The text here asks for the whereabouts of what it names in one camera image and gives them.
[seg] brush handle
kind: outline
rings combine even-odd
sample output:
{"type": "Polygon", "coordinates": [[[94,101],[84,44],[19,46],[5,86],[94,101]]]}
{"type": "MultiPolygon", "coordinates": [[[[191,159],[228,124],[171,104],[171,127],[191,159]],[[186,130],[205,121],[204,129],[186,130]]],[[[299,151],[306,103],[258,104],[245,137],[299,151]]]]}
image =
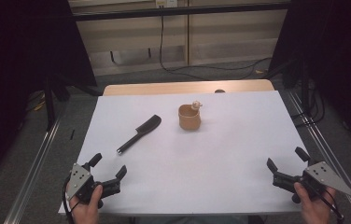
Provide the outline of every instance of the brush handle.
{"type": "Polygon", "coordinates": [[[118,150],[117,150],[118,154],[122,154],[126,149],[131,147],[132,144],[134,144],[136,141],[138,141],[138,139],[140,139],[142,136],[144,136],[143,133],[136,134],[133,138],[131,138],[129,141],[127,141],[125,144],[123,144],[123,146],[118,148],[118,150]]]}

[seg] human hand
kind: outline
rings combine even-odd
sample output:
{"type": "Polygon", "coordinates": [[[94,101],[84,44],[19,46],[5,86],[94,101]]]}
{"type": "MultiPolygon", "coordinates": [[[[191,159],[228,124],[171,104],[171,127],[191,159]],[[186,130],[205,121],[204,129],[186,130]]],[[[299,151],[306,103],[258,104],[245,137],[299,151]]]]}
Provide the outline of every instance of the human hand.
{"type": "Polygon", "coordinates": [[[70,208],[74,208],[72,213],[76,224],[97,224],[99,222],[98,203],[102,193],[103,186],[97,185],[89,204],[80,203],[76,196],[70,200],[70,208]]]}
{"type": "MultiPolygon", "coordinates": [[[[330,208],[319,198],[309,198],[309,194],[301,183],[296,182],[294,188],[298,196],[301,198],[302,204],[302,218],[306,224],[327,224],[330,220],[330,208]]],[[[333,199],[329,196],[335,197],[335,189],[327,188],[328,192],[323,193],[323,197],[331,204],[333,199]]]]}

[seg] brown cup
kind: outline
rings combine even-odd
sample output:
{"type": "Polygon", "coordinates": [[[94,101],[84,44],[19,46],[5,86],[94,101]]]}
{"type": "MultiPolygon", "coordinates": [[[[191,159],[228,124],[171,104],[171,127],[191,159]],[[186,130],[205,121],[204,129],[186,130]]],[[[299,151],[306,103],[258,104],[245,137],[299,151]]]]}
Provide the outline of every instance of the brown cup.
{"type": "Polygon", "coordinates": [[[199,109],[192,109],[191,105],[182,105],[178,108],[179,126],[188,131],[198,130],[201,124],[199,109]]]}

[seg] white paper sheet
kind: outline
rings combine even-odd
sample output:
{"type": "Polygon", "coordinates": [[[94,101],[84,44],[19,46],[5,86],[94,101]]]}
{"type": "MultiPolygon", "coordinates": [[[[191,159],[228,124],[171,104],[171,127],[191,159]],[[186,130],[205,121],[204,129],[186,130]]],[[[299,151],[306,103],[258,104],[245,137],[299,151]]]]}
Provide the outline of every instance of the white paper sheet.
{"type": "Polygon", "coordinates": [[[96,181],[128,169],[121,193],[100,212],[125,216],[271,214],[299,211],[292,194],[272,185],[266,166],[301,175],[305,149],[277,91],[100,97],[77,163],[96,153],[96,181]],[[180,105],[198,100],[202,125],[178,125],[180,105]],[[161,125],[119,156],[116,150],[154,114],[161,125]]]}

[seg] small object in cup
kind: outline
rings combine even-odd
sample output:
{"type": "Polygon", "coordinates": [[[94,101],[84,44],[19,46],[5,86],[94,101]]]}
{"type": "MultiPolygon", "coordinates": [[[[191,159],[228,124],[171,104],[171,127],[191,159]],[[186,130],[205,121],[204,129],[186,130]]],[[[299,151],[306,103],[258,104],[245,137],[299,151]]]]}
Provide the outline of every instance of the small object in cup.
{"type": "Polygon", "coordinates": [[[202,104],[195,101],[192,105],[182,105],[178,108],[179,126],[188,131],[198,130],[202,121],[199,108],[202,104]]]}

